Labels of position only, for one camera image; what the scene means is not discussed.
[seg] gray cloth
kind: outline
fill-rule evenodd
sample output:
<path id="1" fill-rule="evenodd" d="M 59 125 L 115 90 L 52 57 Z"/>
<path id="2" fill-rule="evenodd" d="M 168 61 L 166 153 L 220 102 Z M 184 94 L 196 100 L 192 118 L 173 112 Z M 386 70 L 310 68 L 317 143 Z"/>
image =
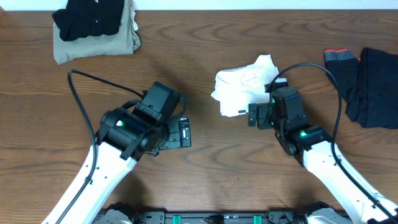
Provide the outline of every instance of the gray cloth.
<path id="1" fill-rule="evenodd" d="M 60 65 L 80 57 L 133 54 L 141 46 L 134 23 L 131 0 L 125 0 L 121 25 L 115 35 L 88 36 L 64 42 L 60 38 L 60 29 L 54 25 L 54 59 Z"/>

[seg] black mount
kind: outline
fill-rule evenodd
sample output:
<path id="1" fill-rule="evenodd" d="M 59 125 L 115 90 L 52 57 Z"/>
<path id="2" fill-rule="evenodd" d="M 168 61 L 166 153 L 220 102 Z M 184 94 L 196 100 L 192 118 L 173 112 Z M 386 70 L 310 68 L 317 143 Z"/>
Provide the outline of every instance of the black mount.
<path id="1" fill-rule="evenodd" d="M 122 151 L 122 159 L 137 161 L 144 153 L 157 156 L 163 149 L 190 147 L 190 122 L 181 118 L 186 107 L 183 96 L 159 82 L 144 93 L 142 101 L 128 101 L 104 114 L 96 133 L 98 144 L 105 141 Z M 172 116 L 180 99 L 183 111 Z"/>
<path id="2" fill-rule="evenodd" d="M 325 130 L 308 123 L 299 91 L 286 83 L 266 86 L 270 93 L 269 103 L 253 103 L 249 105 L 249 126 L 257 123 L 259 129 L 275 129 L 275 137 L 284 151 L 294 156 L 303 166 L 303 150 L 311 146 L 331 141 Z"/>

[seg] folded cloth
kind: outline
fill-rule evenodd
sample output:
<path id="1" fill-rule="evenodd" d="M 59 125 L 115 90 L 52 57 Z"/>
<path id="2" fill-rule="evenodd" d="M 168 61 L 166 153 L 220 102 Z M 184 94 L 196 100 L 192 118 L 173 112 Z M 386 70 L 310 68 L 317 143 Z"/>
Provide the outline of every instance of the folded cloth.
<path id="1" fill-rule="evenodd" d="M 246 67 L 219 71 L 215 91 L 211 96 L 220 102 L 223 116 L 237 116 L 248 112 L 250 103 L 267 103 L 269 93 L 264 85 L 278 74 L 270 55 L 260 55 Z"/>
<path id="2" fill-rule="evenodd" d="M 364 128 L 398 128 L 398 55 L 366 48 L 326 50 L 326 68 L 347 102 L 346 114 Z"/>
<path id="3" fill-rule="evenodd" d="M 88 36 L 68 42 L 60 38 L 60 29 L 55 25 L 53 29 L 55 61 L 60 65 L 80 57 L 133 54 L 141 46 L 141 41 L 135 32 L 137 24 L 134 15 L 131 0 L 125 0 L 117 34 Z"/>
<path id="4" fill-rule="evenodd" d="M 119 32 L 124 0 L 68 0 L 66 9 L 52 14 L 63 41 Z"/>

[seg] black cloth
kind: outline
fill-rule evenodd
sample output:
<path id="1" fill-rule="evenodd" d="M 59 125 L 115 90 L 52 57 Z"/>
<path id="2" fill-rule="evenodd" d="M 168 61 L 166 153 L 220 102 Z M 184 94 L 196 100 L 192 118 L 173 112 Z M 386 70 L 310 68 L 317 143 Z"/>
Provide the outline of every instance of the black cloth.
<path id="1" fill-rule="evenodd" d="M 69 0 L 52 14 L 63 41 L 119 32 L 124 0 Z"/>
<path id="2" fill-rule="evenodd" d="M 325 51 L 326 68 L 347 102 L 346 114 L 364 128 L 398 128 L 398 55 L 366 48 Z"/>

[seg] wood grain surface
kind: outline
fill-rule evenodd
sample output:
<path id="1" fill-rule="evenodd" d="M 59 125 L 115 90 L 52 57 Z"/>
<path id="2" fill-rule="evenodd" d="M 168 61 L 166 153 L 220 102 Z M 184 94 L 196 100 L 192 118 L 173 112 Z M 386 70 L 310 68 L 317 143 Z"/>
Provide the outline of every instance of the wood grain surface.
<path id="1" fill-rule="evenodd" d="M 158 80 L 187 97 L 192 147 L 144 156 L 106 205 L 263 211 L 322 200 L 341 208 L 285 154 L 273 131 L 249 128 L 246 116 L 220 115 L 210 96 L 215 75 L 260 54 L 271 54 L 279 70 L 323 64 L 325 49 L 398 54 L 396 11 L 138 11 L 142 47 L 136 54 L 64 65 L 53 59 L 51 13 L 6 12 L 0 21 L 1 223 L 40 223 L 87 155 L 88 131 L 67 83 L 71 68 L 136 90 Z M 285 77 L 299 88 L 311 122 L 331 133 L 338 102 L 325 74 L 298 68 Z M 74 82 L 95 129 L 107 110 L 134 98 L 86 78 Z M 398 201 L 398 131 L 363 129 L 344 114 L 337 143 L 370 183 Z"/>

